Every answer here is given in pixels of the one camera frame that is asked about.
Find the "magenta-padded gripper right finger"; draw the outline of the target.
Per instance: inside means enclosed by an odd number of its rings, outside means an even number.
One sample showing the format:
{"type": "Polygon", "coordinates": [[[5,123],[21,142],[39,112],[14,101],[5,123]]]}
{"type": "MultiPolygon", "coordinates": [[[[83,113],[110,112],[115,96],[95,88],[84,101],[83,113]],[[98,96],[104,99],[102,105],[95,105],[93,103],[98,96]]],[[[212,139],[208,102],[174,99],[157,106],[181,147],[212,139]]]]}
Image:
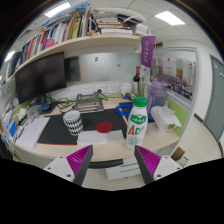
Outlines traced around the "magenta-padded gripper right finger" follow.
{"type": "Polygon", "coordinates": [[[134,155],[146,185],[182,169],[169,156],[159,156],[138,145],[135,146],[134,155]]]}

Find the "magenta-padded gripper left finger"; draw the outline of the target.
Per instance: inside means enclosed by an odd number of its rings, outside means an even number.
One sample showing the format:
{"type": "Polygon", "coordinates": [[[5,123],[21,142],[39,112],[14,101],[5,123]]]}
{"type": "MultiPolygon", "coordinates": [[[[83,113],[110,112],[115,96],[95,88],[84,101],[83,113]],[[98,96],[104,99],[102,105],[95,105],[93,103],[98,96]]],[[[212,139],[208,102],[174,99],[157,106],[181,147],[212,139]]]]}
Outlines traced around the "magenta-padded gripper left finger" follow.
{"type": "Polygon", "coordinates": [[[93,146],[85,146],[67,157],[57,157],[44,170],[81,186],[92,156],[93,146]]]}

